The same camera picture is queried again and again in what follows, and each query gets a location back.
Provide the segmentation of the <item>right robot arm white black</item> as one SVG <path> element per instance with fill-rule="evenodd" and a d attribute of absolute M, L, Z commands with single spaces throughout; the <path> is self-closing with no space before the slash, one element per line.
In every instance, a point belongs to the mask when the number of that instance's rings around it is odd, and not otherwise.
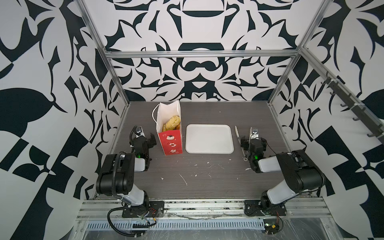
<path fill-rule="evenodd" d="M 266 140 L 242 138 L 239 142 L 254 172 L 281 172 L 284 177 L 275 187 L 264 191 L 258 203 L 246 203 L 245 213 L 248 216 L 256 215 L 258 211 L 262 215 L 273 215 L 287 201 L 302 193 L 316 192 L 325 184 L 325 175 L 303 150 L 282 152 L 266 158 Z"/>

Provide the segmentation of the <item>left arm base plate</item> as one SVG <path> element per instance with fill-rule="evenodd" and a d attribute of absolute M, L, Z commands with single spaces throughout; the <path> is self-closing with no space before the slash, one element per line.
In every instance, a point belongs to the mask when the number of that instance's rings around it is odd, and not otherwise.
<path fill-rule="evenodd" d="M 123 218 L 136 218 L 138 216 L 145 217 L 158 217 L 164 212 L 165 202 L 164 201 L 149 201 L 144 202 L 140 206 L 134 206 L 123 210 Z"/>

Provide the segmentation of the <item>twisted fake bread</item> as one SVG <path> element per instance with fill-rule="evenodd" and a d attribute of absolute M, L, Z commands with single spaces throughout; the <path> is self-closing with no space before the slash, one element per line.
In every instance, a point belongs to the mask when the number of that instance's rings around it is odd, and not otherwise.
<path fill-rule="evenodd" d="M 177 115 L 174 115 L 163 125 L 163 132 L 179 130 L 180 124 L 181 118 Z"/>

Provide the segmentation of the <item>red white paper bag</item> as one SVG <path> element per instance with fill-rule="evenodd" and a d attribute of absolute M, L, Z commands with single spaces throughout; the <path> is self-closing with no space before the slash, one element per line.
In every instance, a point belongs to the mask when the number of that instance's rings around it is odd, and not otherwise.
<path fill-rule="evenodd" d="M 156 132 L 166 156 L 183 153 L 182 124 L 179 130 L 163 132 L 163 125 L 174 115 L 181 118 L 181 105 L 177 100 L 170 104 L 159 103 L 152 111 Z"/>

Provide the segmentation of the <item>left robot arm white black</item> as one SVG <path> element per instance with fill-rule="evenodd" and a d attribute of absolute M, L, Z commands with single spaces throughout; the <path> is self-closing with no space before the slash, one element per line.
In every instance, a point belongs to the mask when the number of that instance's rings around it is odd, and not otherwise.
<path fill-rule="evenodd" d="M 149 138 L 136 136 L 130 141 L 132 151 L 106 156 L 96 182 L 96 191 L 120 200 L 129 208 L 149 208 L 148 194 L 134 184 L 136 172 L 146 172 L 150 167 L 149 149 L 157 142 L 154 134 Z"/>

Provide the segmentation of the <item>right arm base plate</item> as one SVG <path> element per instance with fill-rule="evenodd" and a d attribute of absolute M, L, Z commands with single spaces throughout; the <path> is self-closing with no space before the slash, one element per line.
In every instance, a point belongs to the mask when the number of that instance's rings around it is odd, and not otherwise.
<path fill-rule="evenodd" d="M 287 209 L 284 204 L 273 205 L 267 200 L 245 200 L 244 214 L 248 217 L 260 216 L 286 216 Z"/>

